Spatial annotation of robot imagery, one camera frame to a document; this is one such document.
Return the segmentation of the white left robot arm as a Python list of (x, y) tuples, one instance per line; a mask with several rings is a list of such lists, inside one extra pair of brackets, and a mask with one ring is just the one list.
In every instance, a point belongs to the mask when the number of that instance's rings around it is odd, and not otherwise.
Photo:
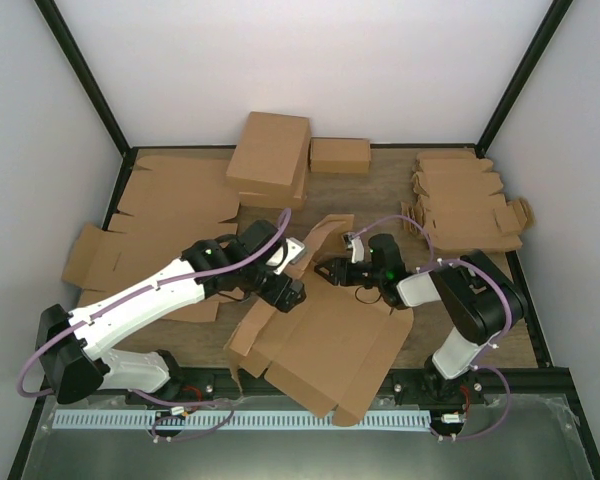
[(194, 243), (162, 270), (109, 298), (72, 311), (59, 304), (45, 309), (36, 358), (48, 394), (71, 404), (97, 391), (139, 390), (164, 404), (176, 402), (185, 381), (169, 352), (127, 352), (117, 344), (170, 313), (235, 289), (287, 313), (306, 293), (284, 270), (305, 252), (282, 227), (258, 220), (240, 235)]

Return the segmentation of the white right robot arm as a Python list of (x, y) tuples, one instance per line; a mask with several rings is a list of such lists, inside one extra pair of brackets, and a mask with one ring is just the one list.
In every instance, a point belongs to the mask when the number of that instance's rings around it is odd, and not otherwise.
[(330, 284), (375, 289), (397, 310), (438, 301), (444, 305), (453, 328), (427, 358), (423, 373), (423, 390), (435, 402), (451, 400), (460, 390), (460, 378), (475, 366), (483, 350), (495, 348), (500, 336), (528, 313), (521, 290), (480, 250), (411, 272), (390, 234), (369, 239), (368, 261), (360, 239), (347, 234), (345, 242), (351, 251), (348, 257), (314, 267)]

